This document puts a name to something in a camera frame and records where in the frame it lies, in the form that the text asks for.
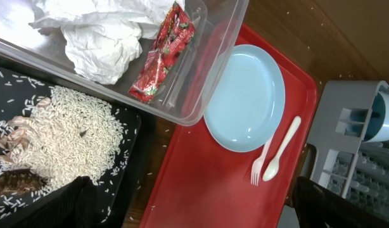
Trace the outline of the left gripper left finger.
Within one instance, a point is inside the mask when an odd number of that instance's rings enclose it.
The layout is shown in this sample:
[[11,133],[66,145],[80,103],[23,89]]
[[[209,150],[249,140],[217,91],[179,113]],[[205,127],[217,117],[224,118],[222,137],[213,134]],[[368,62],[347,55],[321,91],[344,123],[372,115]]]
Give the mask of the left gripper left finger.
[[0,220],[0,228],[92,227],[96,186],[88,177],[70,184]]

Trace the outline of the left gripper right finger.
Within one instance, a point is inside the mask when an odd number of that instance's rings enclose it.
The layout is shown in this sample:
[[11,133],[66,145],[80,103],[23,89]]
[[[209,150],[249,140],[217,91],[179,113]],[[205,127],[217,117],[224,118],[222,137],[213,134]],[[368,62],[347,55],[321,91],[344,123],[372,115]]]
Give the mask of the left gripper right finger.
[[301,228],[389,228],[389,222],[306,177],[297,178],[292,202]]

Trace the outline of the white plastic spoon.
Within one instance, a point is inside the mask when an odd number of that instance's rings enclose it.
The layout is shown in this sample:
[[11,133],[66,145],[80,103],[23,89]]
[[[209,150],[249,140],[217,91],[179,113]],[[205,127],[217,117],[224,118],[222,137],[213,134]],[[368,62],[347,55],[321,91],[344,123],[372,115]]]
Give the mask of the white plastic spoon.
[[278,173],[279,171],[279,161],[280,161],[280,158],[281,158],[281,155],[283,154],[284,150],[286,149],[287,145],[289,144],[289,142],[292,140],[293,136],[295,135],[296,131],[298,130],[300,124],[301,124],[301,117],[299,116],[296,116],[286,135],[284,136],[283,138],[283,141],[281,142],[281,145],[278,149],[278,151],[276,152],[274,158],[269,162],[263,176],[262,176],[262,180],[264,182],[267,182],[267,181],[270,181],[271,179],[273,179],[276,174]]

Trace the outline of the white plastic fork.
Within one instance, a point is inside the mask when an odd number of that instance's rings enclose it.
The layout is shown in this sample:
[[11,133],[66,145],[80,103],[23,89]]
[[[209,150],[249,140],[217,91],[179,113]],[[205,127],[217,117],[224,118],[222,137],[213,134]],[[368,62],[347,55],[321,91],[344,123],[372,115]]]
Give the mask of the white plastic fork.
[[268,141],[264,144],[264,147],[263,147],[263,150],[262,150],[260,156],[252,164],[250,182],[254,186],[258,186],[261,169],[262,169],[263,164],[265,162],[265,158],[266,158],[266,156],[268,154],[268,151],[269,151],[269,148],[270,148],[270,145],[271,145],[271,142],[272,142],[272,138],[273,137],[270,137],[268,139]]

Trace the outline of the light blue plate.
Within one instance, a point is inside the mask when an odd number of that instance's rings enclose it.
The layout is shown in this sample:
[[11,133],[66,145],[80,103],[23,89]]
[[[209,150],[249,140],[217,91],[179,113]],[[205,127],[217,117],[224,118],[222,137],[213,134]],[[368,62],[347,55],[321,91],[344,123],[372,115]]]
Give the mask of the light blue plate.
[[279,65],[260,47],[241,44],[204,114],[212,137],[237,153],[253,151],[274,135],[284,113],[286,92]]

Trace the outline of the white napkin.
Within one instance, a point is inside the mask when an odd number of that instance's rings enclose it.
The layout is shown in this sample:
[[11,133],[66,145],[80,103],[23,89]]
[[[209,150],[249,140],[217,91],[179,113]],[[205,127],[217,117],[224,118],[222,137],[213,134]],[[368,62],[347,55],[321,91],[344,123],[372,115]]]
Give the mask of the white napkin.
[[59,28],[76,74],[115,84],[154,39],[172,5],[184,0],[32,0],[32,28]]

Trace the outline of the red snack wrapper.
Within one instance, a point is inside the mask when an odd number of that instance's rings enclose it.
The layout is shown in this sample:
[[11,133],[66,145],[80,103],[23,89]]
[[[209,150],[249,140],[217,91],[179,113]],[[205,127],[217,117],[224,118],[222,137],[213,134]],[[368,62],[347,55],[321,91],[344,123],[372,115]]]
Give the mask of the red snack wrapper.
[[151,101],[195,32],[189,16],[178,2],[174,2],[160,26],[144,68],[129,89],[129,94],[143,103]]

